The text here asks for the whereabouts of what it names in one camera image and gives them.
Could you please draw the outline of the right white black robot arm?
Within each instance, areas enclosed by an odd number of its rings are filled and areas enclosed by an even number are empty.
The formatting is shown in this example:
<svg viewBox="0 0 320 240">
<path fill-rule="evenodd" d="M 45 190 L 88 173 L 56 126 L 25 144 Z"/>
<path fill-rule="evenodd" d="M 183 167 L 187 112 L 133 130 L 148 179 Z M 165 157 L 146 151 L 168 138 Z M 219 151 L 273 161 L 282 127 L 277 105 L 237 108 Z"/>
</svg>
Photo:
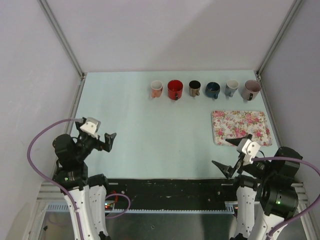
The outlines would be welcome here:
<svg viewBox="0 0 320 240">
<path fill-rule="evenodd" d="M 274 226 L 291 219 L 298 207 L 292 186 L 302 156 L 289 147 L 280 147 L 274 159 L 259 161 L 260 144 L 247 134 L 227 138 L 239 153 L 235 166 L 213 164 L 227 179 L 234 177 L 231 194 L 237 200 L 236 226 L 232 240 L 267 240 Z"/>
</svg>

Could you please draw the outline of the grey mug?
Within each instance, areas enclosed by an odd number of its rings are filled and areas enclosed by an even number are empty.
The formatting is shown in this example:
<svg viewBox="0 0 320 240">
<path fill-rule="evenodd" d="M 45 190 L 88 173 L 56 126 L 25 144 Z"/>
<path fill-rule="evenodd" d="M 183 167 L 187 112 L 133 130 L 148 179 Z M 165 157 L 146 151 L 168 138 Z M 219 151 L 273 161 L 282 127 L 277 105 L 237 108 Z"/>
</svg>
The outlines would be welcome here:
<svg viewBox="0 0 320 240">
<path fill-rule="evenodd" d="M 237 89 L 239 88 L 239 82 L 234 80 L 234 79 L 231 79 L 231 80 L 228 80 L 226 82 L 226 85 L 225 85 L 225 95 L 227 97 L 230 97 L 232 98 L 234 93 L 237 91 Z"/>
</svg>

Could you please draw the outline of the brown patterned mug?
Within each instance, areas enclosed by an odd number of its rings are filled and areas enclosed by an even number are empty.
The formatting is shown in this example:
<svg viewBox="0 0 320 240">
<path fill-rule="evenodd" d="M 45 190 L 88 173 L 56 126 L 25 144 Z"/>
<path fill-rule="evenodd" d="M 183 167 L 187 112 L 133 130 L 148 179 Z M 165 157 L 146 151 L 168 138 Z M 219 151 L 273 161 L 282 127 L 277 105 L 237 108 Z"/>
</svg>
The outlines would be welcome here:
<svg viewBox="0 0 320 240">
<path fill-rule="evenodd" d="M 197 80 L 192 80 L 189 82 L 189 94 L 191 97 L 196 97 L 200 95 L 201 83 Z"/>
</svg>

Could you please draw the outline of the lilac mug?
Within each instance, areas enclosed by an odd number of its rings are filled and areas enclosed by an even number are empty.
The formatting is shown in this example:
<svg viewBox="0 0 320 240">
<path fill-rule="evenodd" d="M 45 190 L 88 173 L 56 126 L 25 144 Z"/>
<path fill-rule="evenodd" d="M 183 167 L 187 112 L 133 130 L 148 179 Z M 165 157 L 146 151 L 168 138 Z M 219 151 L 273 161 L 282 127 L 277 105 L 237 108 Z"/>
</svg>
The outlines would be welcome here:
<svg viewBox="0 0 320 240">
<path fill-rule="evenodd" d="M 257 80 L 248 80 L 245 82 L 241 96 L 245 101 L 252 101 L 261 91 L 262 85 Z"/>
</svg>

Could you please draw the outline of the red mug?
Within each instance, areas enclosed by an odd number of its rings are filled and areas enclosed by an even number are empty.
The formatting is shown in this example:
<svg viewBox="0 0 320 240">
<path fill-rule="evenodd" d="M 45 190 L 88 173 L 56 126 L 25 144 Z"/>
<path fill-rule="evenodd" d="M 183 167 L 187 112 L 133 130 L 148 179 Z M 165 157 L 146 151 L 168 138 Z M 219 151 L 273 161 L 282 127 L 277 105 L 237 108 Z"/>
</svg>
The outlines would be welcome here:
<svg viewBox="0 0 320 240">
<path fill-rule="evenodd" d="M 177 101 L 182 97 L 183 83 L 180 80 L 173 79 L 167 84 L 168 97 L 171 100 Z"/>
</svg>

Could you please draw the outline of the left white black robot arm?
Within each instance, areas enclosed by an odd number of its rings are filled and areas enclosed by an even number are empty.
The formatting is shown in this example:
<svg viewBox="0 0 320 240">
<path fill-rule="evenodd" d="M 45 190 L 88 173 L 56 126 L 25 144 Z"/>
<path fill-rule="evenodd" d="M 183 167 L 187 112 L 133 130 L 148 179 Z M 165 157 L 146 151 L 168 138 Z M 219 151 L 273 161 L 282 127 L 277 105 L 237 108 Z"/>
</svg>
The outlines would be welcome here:
<svg viewBox="0 0 320 240">
<path fill-rule="evenodd" d="M 109 240 L 105 219 L 105 199 L 111 187 L 104 174 L 88 176 L 85 159 L 92 150 L 110 152 L 116 133 L 104 135 L 105 141 L 80 133 L 58 136 L 52 143 L 60 167 L 53 180 L 64 187 L 62 193 L 68 205 L 76 240 Z"/>
</svg>

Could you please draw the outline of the blue mug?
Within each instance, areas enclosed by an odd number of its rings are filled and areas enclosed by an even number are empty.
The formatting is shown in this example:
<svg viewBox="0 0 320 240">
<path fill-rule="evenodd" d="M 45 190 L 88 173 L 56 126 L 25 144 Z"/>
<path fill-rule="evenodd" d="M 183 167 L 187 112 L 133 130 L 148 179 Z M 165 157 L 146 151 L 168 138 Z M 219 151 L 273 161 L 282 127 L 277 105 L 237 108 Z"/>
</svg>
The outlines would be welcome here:
<svg viewBox="0 0 320 240">
<path fill-rule="evenodd" d="M 209 82 L 205 87 L 205 95 L 215 100 L 218 99 L 221 87 L 217 82 Z"/>
</svg>

